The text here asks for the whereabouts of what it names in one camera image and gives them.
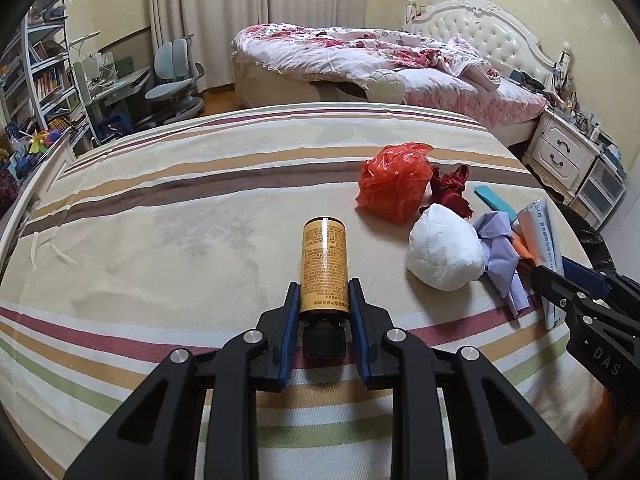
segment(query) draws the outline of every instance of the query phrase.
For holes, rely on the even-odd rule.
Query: red scrunchie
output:
[[[474,213],[469,202],[462,198],[465,182],[469,178],[469,167],[466,164],[453,173],[440,176],[440,168],[433,166],[431,177],[431,203],[448,207],[462,218],[470,218]]]

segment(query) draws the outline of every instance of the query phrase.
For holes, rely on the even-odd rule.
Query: black bottle cap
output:
[[[310,324],[302,332],[302,353],[306,359],[344,359],[347,335],[339,324]]]

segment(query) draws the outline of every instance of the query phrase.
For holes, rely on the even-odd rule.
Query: wooden floor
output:
[[[232,85],[220,89],[205,90],[201,97],[204,100],[203,116],[234,112],[246,108],[236,97]]]

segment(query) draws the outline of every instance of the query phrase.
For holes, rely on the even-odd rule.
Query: headboard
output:
[[[522,70],[549,88],[554,61],[540,50],[540,40],[519,20],[489,0],[450,0],[415,12],[409,0],[405,23],[412,34],[447,42],[461,36],[503,75]]]

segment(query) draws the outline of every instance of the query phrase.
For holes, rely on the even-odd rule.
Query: white face mask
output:
[[[480,278],[484,264],[476,230],[443,205],[431,205],[409,234],[406,268],[434,288],[457,290]]]

